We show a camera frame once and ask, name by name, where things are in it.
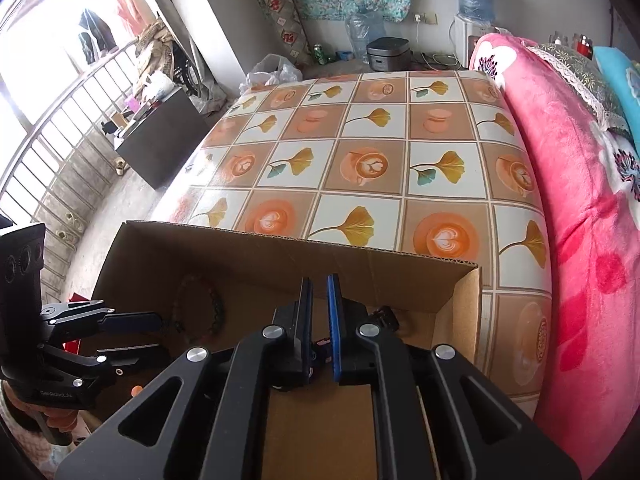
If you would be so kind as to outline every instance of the silver screw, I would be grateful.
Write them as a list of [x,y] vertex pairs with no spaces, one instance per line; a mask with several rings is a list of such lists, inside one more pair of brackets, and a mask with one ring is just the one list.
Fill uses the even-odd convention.
[[267,339],[277,339],[282,334],[284,334],[284,329],[277,325],[269,325],[264,327],[264,330],[262,330],[262,335]]
[[453,359],[456,355],[456,351],[449,345],[436,346],[436,357],[448,361]]
[[209,355],[209,352],[207,352],[204,348],[196,346],[196,348],[192,348],[187,352],[187,359],[192,363],[198,363],[205,359],[207,355]]
[[358,332],[364,337],[375,337],[380,333],[380,327],[373,323],[365,323],[358,329]]

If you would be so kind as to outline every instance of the balcony railing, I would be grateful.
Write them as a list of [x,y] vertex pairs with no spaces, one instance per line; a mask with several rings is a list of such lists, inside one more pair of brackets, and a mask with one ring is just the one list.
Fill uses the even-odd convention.
[[42,300],[60,298],[76,246],[115,180],[101,122],[125,108],[138,79],[135,41],[103,58],[51,105],[0,179],[0,213],[46,225]]

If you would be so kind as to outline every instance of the triangular cutout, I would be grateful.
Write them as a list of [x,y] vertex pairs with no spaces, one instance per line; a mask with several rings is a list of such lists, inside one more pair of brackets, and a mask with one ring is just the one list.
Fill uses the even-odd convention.
[[120,423],[120,434],[144,446],[154,446],[178,396],[180,386],[182,381],[178,377],[170,378]]
[[486,444],[500,442],[520,430],[518,421],[473,377],[461,377],[460,385]]

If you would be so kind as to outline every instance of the blue pillow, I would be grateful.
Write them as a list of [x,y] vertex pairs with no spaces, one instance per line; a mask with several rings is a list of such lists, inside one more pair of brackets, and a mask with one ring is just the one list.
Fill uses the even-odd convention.
[[597,46],[593,51],[604,79],[620,99],[636,148],[640,148],[640,74],[616,48]]

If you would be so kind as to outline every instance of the lace trim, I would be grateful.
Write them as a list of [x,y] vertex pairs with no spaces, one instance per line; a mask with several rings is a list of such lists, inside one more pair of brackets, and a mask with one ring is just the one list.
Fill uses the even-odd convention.
[[553,54],[545,52],[544,50],[540,50],[534,46],[527,47],[530,51],[532,51],[536,56],[544,61],[548,62],[556,72],[558,72],[562,78],[574,88],[576,93],[582,98],[582,100],[587,103],[591,109],[595,112],[596,118],[598,119],[598,124],[600,128],[605,131],[610,128],[618,128],[620,130],[624,130],[626,132],[629,131],[629,126],[626,123],[624,117],[615,114],[613,112],[607,112],[602,106],[602,103],[598,101],[595,95],[589,90],[582,81],[580,81],[576,75],[571,71],[571,69],[567,68],[562,62],[558,61]]

